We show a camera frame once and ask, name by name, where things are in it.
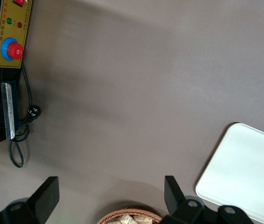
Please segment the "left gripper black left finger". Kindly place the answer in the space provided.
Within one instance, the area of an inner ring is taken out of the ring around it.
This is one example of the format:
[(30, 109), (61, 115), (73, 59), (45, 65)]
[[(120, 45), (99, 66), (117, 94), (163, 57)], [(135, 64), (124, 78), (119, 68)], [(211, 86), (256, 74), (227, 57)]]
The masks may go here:
[(48, 177), (25, 201), (8, 205), (2, 212), (5, 224), (44, 224), (60, 199), (59, 178)]

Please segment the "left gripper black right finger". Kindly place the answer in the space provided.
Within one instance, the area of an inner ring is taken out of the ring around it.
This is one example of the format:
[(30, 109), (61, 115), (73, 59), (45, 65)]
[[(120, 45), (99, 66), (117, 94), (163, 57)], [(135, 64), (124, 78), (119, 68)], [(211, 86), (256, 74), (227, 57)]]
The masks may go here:
[(164, 178), (164, 201), (168, 210), (163, 224), (202, 224), (204, 207), (196, 198), (185, 197), (172, 175)]

